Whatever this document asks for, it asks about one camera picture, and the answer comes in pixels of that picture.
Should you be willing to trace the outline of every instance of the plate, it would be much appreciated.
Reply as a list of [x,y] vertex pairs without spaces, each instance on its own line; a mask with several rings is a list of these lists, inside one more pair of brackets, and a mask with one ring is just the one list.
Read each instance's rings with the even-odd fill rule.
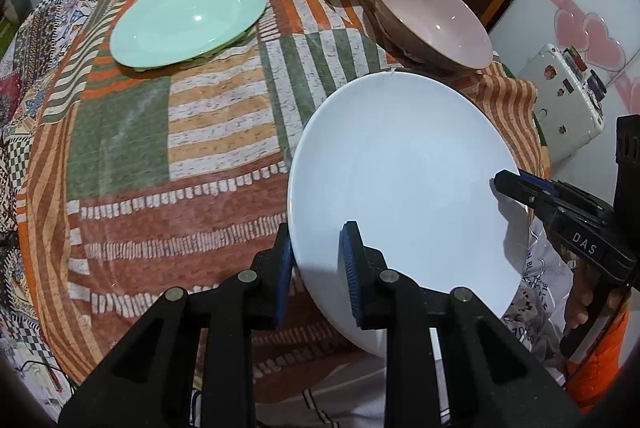
[[336,90],[302,133],[287,196],[294,256],[322,313],[385,355],[385,331],[356,326],[338,257],[340,230],[356,220],[390,268],[442,292],[469,287],[502,316],[528,239],[524,206],[492,189],[503,169],[518,172],[497,130],[446,85],[377,72]]
[[264,11],[267,0],[137,0],[111,35],[111,55],[151,69],[183,62],[234,42]]

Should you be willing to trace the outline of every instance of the metal bolt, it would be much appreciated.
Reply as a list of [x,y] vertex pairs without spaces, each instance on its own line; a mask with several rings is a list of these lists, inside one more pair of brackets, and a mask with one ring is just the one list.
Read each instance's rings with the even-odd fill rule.
[[258,274],[252,269],[245,269],[238,273],[238,280],[242,283],[249,283],[258,278]]
[[179,287],[171,287],[171,289],[167,289],[164,293],[164,297],[169,300],[169,302],[176,302],[184,295],[184,291]]
[[453,296],[455,296],[461,302],[469,302],[473,299],[474,293],[471,289],[466,287],[456,287],[453,290]]
[[380,280],[387,283],[397,282],[400,278],[400,275],[396,273],[392,269],[385,269],[384,271],[380,271]]

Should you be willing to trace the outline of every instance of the bowl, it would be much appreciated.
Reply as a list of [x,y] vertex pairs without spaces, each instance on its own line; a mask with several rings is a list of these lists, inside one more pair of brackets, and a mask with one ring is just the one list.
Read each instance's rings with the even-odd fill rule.
[[391,41],[438,69],[465,74],[494,58],[491,40],[462,0],[373,0]]

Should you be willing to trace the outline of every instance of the orange garment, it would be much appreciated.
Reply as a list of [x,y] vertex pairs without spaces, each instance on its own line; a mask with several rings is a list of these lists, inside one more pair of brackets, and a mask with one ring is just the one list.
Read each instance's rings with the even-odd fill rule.
[[591,409],[618,374],[618,358],[629,320],[628,306],[625,305],[623,311],[582,368],[567,361],[566,390],[583,413]]

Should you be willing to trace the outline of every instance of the patterned blanket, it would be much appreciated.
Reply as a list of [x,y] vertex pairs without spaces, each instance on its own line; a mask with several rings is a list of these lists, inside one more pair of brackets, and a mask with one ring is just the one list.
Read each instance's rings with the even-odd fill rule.
[[[135,1],[100,0],[66,51],[17,196],[33,303],[76,381],[165,289],[211,288],[270,247],[286,220],[287,168],[315,109],[356,77],[408,64],[374,24],[370,0],[269,0],[241,42],[135,72],[109,50]],[[498,64],[456,86],[519,166],[542,174],[535,88]],[[259,401],[299,392],[360,354],[296,271],[289,294],[280,331],[252,339]]]

